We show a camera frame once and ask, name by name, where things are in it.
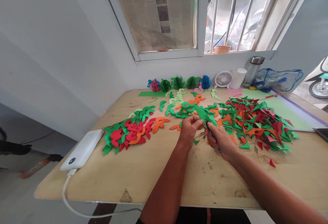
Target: person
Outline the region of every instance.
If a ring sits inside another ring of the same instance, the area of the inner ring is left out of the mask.
[[[207,129],[205,130],[210,146],[216,151],[218,148],[221,149],[222,158],[239,173],[255,199],[275,223],[328,223],[303,199],[274,180],[245,155],[232,142],[224,128],[216,127],[211,123],[208,123],[208,126],[216,137],[215,139]],[[196,131],[201,128],[204,128],[204,125],[203,120],[200,120],[199,117],[190,116],[182,121],[178,142],[146,201],[137,223],[176,223],[178,215],[180,215],[181,192],[189,151],[193,146]]]

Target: orange pot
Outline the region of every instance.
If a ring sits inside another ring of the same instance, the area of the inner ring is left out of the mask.
[[[229,53],[231,45],[221,45],[215,47],[215,54],[227,54]]]

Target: newspaper on window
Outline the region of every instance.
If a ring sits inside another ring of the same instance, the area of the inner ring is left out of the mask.
[[[198,0],[119,0],[139,53],[197,48]]]

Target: clear plastic bag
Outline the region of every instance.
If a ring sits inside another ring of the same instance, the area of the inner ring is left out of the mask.
[[[257,73],[253,85],[257,89],[278,86],[282,91],[290,91],[302,76],[303,71],[300,69],[275,71],[271,68],[264,68]]]

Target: charging cable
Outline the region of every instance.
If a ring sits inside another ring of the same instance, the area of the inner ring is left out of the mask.
[[[63,187],[63,201],[64,201],[64,204],[66,205],[66,207],[72,211],[73,213],[81,216],[81,217],[85,217],[85,218],[104,218],[104,217],[108,217],[108,216],[113,216],[113,215],[116,215],[116,214],[120,214],[120,213],[124,213],[124,212],[130,212],[130,211],[134,211],[134,210],[137,210],[137,211],[140,211],[141,212],[141,209],[137,209],[137,208],[134,208],[134,209],[129,209],[129,210],[123,210],[123,211],[119,211],[119,212],[115,212],[115,213],[112,213],[112,214],[105,214],[105,215],[85,215],[85,214],[82,214],[78,211],[76,211],[75,209],[73,209],[73,207],[68,203],[67,201],[67,198],[66,198],[66,189],[67,189],[67,186],[68,186],[68,183],[69,183],[69,180],[70,178],[75,174],[75,172],[77,171],[77,169],[72,169],[69,171],[68,175],[67,175],[67,180],[64,184],[64,187]]]

